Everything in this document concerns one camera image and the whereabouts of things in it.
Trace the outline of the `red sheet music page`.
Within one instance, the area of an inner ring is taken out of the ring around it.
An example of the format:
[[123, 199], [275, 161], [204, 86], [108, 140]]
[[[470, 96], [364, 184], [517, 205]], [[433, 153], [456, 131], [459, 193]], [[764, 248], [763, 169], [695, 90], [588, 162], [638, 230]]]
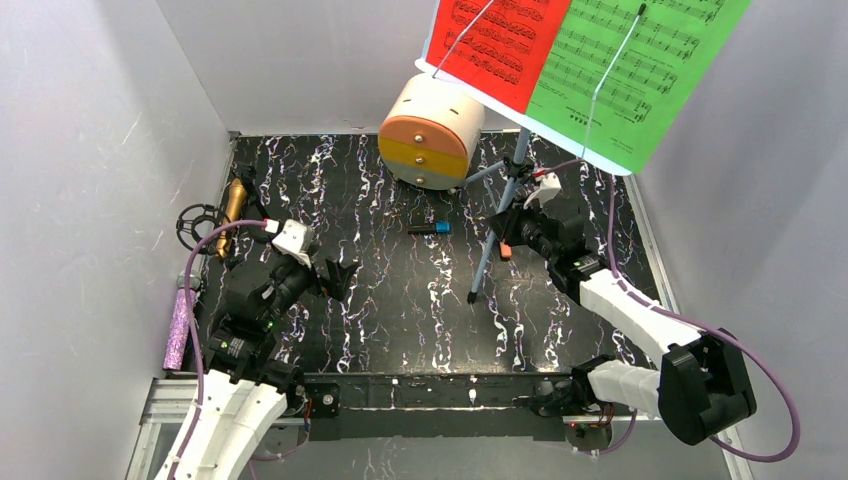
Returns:
[[441, 1], [423, 59], [523, 114], [570, 6], [568, 0]]

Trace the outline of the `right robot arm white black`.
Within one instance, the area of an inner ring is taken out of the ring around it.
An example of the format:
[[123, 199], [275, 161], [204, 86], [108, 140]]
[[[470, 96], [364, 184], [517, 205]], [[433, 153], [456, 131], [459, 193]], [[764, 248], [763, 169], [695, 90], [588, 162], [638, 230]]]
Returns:
[[518, 399], [535, 411], [562, 413], [621, 404], [660, 418], [696, 445], [749, 417], [757, 401], [739, 348], [724, 330], [710, 333], [660, 313], [633, 287], [621, 286], [608, 262], [587, 246], [580, 218], [561, 222], [538, 208], [513, 206], [488, 220], [497, 240], [526, 246], [546, 262], [554, 287], [630, 339], [653, 368], [600, 355], [575, 366], [552, 392]]

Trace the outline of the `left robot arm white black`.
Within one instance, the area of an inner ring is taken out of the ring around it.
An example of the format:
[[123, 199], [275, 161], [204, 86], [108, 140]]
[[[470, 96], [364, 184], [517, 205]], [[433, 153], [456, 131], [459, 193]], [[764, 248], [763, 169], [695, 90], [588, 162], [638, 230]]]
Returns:
[[202, 375], [157, 478], [236, 479], [290, 399], [308, 406], [302, 369], [276, 357], [281, 317], [305, 293], [344, 301], [359, 267], [329, 257], [319, 270], [279, 254], [225, 274]]

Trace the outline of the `purple glitter microphone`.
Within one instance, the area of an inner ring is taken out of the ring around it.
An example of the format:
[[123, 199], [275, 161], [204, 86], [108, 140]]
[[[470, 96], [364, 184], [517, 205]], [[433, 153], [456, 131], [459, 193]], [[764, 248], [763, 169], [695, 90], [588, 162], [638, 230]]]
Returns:
[[185, 273], [178, 276], [172, 319], [162, 365], [162, 369], [165, 371], [181, 369], [189, 337], [189, 314], [195, 305], [200, 286], [201, 280], [194, 272], [191, 272], [188, 276]]

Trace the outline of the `gold microphone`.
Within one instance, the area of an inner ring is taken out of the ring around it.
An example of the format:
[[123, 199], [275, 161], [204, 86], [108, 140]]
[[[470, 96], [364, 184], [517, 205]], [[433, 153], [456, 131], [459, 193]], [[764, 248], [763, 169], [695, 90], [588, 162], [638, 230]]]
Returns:
[[[234, 178], [228, 187], [227, 204], [224, 210], [225, 220], [222, 225], [238, 220], [248, 193], [244, 183], [239, 178]], [[222, 232], [216, 243], [215, 253], [220, 259], [227, 257], [230, 248], [230, 240], [227, 231]]]

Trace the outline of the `black shock-mount tripod stand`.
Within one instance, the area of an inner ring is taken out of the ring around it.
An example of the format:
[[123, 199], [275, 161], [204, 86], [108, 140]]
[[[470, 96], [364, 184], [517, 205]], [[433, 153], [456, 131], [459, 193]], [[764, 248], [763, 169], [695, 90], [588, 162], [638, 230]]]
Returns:
[[204, 238], [201, 232], [204, 226], [215, 228], [230, 221], [230, 217], [222, 209], [211, 204], [197, 203], [180, 212], [175, 223], [175, 232], [180, 244], [191, 251]]

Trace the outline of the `green sheet music page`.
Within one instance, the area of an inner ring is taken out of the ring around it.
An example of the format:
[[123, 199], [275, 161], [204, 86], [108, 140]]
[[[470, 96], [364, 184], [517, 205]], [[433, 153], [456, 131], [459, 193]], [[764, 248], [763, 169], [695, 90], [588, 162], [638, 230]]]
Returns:
[[747, 1], [574, 1], [526, 115], [535, 131], [616, 175], [641, 172]]

